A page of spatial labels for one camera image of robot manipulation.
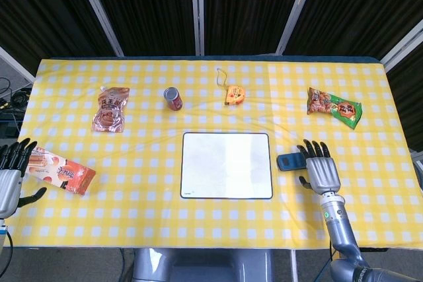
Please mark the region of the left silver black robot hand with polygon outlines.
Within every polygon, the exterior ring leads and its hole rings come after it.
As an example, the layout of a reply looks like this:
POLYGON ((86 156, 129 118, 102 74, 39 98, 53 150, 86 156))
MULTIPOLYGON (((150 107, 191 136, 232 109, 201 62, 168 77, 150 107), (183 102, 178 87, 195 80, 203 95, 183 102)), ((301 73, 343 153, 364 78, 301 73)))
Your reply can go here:
POLYGON ((30 155, 37 142, 26 138, 21 142, 0 147, 0 219, 12 216, 18 208, 42 198, 47 188, 40 188, 35 194, 21 197, 22 180, 26 173, 30 155))

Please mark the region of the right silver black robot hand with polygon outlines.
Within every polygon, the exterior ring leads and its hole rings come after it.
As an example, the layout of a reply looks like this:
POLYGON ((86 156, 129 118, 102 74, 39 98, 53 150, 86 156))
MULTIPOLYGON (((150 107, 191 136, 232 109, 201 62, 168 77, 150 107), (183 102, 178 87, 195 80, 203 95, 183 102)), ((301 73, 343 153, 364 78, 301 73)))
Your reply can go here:
POLYGON ((297 145, 305 159, 308 180, 299 177, 301 185, 316 194, 338 192, 341 187, 340 178, 334 159, 331 157, 327 145, 323 142, 303 140, 305 146, 297 145))

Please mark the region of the blue eraser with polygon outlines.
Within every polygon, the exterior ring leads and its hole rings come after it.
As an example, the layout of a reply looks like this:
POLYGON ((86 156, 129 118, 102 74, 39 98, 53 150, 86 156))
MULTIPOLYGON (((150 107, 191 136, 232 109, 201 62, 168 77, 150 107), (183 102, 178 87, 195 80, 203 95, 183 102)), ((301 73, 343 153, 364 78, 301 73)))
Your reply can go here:
POLYGON ((305 158, 301 153, 278 155, 276 162, 282 172, 306 169, 305 158))

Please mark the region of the white drawing board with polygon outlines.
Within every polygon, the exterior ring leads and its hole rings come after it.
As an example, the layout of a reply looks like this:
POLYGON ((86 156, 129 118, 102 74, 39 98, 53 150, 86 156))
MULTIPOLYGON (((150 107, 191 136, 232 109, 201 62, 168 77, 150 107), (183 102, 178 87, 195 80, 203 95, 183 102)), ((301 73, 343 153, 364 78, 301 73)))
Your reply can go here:
POLYGON ((184 199, 271 199, 266 133, 186 132, 180 196, 184 199))

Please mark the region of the orange biscuit box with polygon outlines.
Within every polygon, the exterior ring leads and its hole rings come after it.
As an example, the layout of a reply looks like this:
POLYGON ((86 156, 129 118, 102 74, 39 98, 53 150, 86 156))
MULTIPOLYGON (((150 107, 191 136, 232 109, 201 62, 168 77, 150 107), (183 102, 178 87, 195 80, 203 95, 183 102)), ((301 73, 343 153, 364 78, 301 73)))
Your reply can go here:
POLYGON ((96 171, 72 160, 36 147, 26 169, 29 176, 73 194, 84 195, 96 171))

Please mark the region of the green orange snack bag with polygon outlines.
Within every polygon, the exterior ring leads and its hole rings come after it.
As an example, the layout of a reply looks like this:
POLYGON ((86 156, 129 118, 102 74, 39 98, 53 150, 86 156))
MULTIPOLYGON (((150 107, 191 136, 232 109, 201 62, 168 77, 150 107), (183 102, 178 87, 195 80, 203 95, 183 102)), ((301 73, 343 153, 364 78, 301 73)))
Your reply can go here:
POLYGON ((308 90, 307 113, 330 114, 349 128, 355 129, 362 116, 362 104, 345 100, 312 87, 308 90))

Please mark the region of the yellow white checkered tablecloth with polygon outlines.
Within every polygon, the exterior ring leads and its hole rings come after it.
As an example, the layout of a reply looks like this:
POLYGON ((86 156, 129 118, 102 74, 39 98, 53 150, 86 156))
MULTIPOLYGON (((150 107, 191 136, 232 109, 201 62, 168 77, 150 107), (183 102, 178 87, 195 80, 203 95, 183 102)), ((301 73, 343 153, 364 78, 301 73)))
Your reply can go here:
POLYGON ((272 167, 271 199, 184 199, 188 131, 266 133, 270 156, 323 141, 361 246, 423 249, 423 193, 383 66, 286 61, 43 60, 20 137, 96 171, 85 195, 55 186, 8 219, 16 246, 313 249, 328 246, 319 199, 272 167), (217 68, 245 89, 225 105, 217 68), (121 133, 91 129, 101 87, 128 87, 121 133), (182 109, 164 98, 175 87, 182 109), (362 104, 355 129, 307 113, 309 87, 362 104))

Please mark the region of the brown spouted sauce pouch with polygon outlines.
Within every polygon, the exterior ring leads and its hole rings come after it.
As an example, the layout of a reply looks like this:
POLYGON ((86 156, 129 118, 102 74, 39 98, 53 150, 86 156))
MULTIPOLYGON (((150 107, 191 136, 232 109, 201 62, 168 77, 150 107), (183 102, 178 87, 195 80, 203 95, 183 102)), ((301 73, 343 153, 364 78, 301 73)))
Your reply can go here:
POLYGON ((98 110, 91 129, 95 132, 121 133, 124 130, 124 109, 128 102, 128 87, 101 87, 98 110))

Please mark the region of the grey robot torso base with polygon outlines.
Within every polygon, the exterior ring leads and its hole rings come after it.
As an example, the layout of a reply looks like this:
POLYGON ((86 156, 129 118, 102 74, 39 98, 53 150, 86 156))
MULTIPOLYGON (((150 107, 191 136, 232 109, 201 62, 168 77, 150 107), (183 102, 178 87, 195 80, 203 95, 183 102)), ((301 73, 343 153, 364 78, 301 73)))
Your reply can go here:
POLYGON ((237 248, 137 248, 131 282, 274 282, 272 252, 237 248))

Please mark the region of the red drink can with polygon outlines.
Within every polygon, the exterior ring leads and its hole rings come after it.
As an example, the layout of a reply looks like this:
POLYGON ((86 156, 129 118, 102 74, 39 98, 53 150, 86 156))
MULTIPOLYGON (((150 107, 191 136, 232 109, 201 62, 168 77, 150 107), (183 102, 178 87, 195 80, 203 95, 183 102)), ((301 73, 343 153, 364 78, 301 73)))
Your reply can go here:
POLYGON ((182 109, 182 99, 177 88, 166 88, 163 95, 171 110, 178 111, 182 109))

